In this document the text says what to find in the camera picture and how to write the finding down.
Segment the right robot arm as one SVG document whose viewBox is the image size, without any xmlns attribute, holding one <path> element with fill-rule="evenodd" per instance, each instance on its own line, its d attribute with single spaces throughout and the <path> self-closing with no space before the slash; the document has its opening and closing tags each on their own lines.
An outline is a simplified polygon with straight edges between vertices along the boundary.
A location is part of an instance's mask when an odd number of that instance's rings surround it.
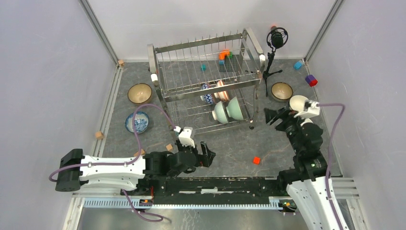
<svg viewBox="0 0 406 230">
<path fill-rule="evenodd" d="M 310 230 L 346 230 L 330 178 L 330 163 L 320 151 L 323 129 L 288 107 L 264 109 L 266 123 L 284 132 L 295 152 L 294 168 L 278 174 L 277 191 L 290 196 Z"/>
</svg>

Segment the wooden cube at left edge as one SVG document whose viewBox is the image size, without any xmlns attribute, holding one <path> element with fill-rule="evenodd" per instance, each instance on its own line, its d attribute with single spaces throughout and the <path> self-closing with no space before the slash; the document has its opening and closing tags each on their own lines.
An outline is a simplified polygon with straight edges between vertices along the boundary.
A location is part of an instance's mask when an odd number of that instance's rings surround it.
<svg viewBox="0 0 406 230">
<path fill-rule="evenodd" d="M 97 140 L 102 140 L 102 139 L 104 139 L 104 134 L 101 131 L 97 131 L 97 132 L 95 132 L 95 138 Z"/>
</svg>

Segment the red cube block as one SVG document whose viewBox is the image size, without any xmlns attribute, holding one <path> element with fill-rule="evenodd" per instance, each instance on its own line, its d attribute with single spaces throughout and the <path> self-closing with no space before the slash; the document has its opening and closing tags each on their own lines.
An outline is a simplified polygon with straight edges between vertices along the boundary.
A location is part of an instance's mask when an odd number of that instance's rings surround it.
<svg viewBox="0 0 406 230">
<path fill-rule="evenodd" d="M 259 158 L 259 157 L 254 157 L 254 159 L 253 159 L 253 164 L 255 164 L 255 165 L 259 165 L 260 164 L 260 161 L 261 161 L 261 159 Z"/>
</svg>

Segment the dark bowl with lattice band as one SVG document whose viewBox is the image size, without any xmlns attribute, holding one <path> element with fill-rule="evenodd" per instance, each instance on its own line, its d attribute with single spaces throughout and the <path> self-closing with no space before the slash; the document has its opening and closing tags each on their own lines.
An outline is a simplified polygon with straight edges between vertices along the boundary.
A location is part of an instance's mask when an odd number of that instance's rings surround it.
<svg viewBox="0 0 406 230">
<path fill-rule="evenodd" d="M 278 102 L 286 102 L 293 96 L 293 89 L 286 82 L 277 82 L 271 87 L 271 96 Z"/>
</svg>

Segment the black microphone on tripod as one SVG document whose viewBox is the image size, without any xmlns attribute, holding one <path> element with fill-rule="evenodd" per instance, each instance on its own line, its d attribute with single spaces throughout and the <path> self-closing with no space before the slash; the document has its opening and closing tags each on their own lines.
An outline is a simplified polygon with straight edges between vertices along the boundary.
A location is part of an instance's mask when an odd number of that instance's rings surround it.
<svg viewBox="0 0 406 230">
<path fill-rule="evenodd" d="M 279 71 L 276 71 L 276 72 L 272 72 L 272 73 L 269 72 L 271 65 L 275 58 L 276 50 L 283 47 L 287 43 L 288 38 L 289 38 L 289 35 L 288 35 L 288 32 L 286 31 L 286 29 L 284 29 L 282 27 L 277 27 L 277 26 L 271 27 L 270 32 L 267 34 L 266 41 L 267 41 L 268 47 L 271 49 L 271 52 L 269 52 L 267 54 L 268 64 L 262 74 L 264 83 L 265 83 L 265 92 L 266 92 L 265 96 L 266 97 L 269 96 L 268 86 L 267 86 L 268 77 L 270 77 L 274 74 L 277 74 L 277 73 L 282 73 L 282 69 Z"/>
</svg>

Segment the white blue floral bowl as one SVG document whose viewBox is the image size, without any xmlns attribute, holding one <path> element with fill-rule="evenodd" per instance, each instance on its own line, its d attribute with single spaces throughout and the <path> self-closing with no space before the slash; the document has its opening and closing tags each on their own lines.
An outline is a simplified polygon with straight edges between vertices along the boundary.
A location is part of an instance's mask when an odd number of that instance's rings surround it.
<svg viewBox="0 0 406 230">
<path fill-rule="evenodd" d="M 149 125 L 149 116 L 142 111 L 139 111 L 136 113 L 136 116 L 134 116 L 134 113 L 131 113 L 125 120 L 124 127 L 126 128 L 127 131 L 130 133 L 134 133 L 134 127 L 136 129 L 136 132 L 138 134 L 143 133 L 144 131 L 147 130 L 147 127 Z"/>
</svg>

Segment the celadon green bowl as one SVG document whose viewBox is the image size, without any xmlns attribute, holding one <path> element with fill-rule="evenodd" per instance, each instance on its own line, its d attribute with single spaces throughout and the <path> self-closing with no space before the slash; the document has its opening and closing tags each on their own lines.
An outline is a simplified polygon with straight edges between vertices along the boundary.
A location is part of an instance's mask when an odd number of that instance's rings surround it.
<svg viewBox="0 0 406 230">
<path fill-rule="evenodd" d="M 229 119 L 226 115 L 226 111 L 225 111 L 225 107 L 223 102 L 218 102 L 213 111 L 212 111 L 212 116 L 214 118 L 214 120 L 222 123 L 222 124 L 227 124 L 229 123 Z"/>
<path fill-rule="evenodd" d="M 239 101 L 236 97 L 231 99 L 226 107 L 227 115 L 234 120 L 243 120 L 244 116 L 242 114 Z"/>
</svg>

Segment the celadon green rear bowl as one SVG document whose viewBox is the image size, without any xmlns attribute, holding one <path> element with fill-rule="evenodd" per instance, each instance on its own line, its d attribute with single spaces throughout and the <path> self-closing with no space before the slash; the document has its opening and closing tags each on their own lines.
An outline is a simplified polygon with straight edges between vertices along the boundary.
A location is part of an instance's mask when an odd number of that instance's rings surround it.
<svg viewBox="0 0 406 230">
<path fill-rule="evenodd" d="M 226 115 L 226 111 L 225 111 L 225 107 L 223 102 L 218 102 L 213 111 L 212 111 L 212 116 L 214 118 L 214 120 L 222 123 L 222 124 L 227 124 L 229 123 L 229 119 Z"/>
</svg>

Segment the blue rimmed small bowl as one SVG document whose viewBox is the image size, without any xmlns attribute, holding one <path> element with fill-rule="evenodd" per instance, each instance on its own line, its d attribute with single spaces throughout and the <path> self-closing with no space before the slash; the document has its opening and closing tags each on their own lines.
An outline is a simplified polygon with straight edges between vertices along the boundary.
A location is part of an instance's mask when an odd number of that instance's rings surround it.
<svg viewBox="0 0 406 230">
<path fill-rule="evenodd" d="M 308 100 L 307 97 L 302 95 L 292 96 L 289 100 L 289 107 L 298 112 L 294 117 L 304 120 L 300 126 L 303 126 L 306 123 L 313 123 L 309 118 L 309 109 L 312 107 L 312 101 Z"/>
</svg>

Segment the long wooden block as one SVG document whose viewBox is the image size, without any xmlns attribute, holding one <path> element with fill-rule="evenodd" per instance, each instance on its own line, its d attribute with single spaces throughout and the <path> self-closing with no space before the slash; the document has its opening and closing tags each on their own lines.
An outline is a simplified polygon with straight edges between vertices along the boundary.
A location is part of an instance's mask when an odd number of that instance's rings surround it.
<svg viewBox="0 0 406 230">
<path fill-rule="evenodd" d="M 134 157 L 137 157 L 137 156 L 144 156 L 145 155 L 145 151 L 143 150 L 143 149 L 141 149 L 141 151 L 137 151 L 135 154 L 134 154 Z"/>
</svg>

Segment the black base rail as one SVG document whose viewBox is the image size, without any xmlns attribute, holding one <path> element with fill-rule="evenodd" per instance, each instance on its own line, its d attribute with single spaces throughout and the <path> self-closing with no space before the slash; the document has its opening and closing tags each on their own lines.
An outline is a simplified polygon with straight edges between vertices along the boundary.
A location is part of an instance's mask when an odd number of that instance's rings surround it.
<svg viewBox="0 0 406 230">
<path fill-rule="evenodd" d="M 129 196 L 150 196 L 155 205 L 266 204 L 287 197 L 275 177 L 176 177 L 141 179 Z"/>
</svg>

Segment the orange arch block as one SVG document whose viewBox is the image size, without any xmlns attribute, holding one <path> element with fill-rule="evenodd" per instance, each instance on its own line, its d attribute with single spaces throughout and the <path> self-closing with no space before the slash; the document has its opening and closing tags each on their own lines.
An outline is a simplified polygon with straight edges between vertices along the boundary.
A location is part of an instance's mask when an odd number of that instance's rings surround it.
<svg viewBox="0 0 406 230">
<path fill-rule="evenodd" d="M 219 53 L 219 60 L 225 60 L 226 56 L 230 55 L 230 50 L 229 49 L 224 49 Z"/>
</svg>

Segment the copper bowl with floral motif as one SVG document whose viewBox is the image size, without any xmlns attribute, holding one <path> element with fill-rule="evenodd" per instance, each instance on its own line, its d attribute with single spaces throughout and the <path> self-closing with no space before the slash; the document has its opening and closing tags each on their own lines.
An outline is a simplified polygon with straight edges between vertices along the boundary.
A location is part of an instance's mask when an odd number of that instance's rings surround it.
<svg viewBox="0 0 406 230">
<path fill-rule="evenodd" d="M 135 84 L 128 90 L 127 98 L 137 106 L 147 104 L 152 99 L 152 88 L 146 83 Z"/>
</svg>

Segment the small wooden cube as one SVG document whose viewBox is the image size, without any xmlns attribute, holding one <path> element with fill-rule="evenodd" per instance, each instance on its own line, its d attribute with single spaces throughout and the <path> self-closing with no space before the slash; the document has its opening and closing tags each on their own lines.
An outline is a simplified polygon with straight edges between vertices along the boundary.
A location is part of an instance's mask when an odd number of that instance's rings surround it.
<svg viewBox="0 0 406 230">
<path fill-rule="evenodd" d="M 166 146 L 166 149 L 167 149 L 167 151 L 173 151 L 173 146 L 171 145 L 171 144 L 168 144 L 167 146 Z"/>
</svg>

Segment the light blue block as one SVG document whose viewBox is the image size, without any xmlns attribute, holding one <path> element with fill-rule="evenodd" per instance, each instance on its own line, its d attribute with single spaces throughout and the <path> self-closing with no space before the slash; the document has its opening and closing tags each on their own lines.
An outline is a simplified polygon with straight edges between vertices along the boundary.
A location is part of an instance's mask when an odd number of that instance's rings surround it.
<svg viewBox="0 0 406 230">
<path fill-rule="evenodd" d="M 299 60 L 293 65 L 293 68 L 295 70 L 299 70 L 303 65 L 304 65 L 304 62 L 302 60 Z"/>
</svg>

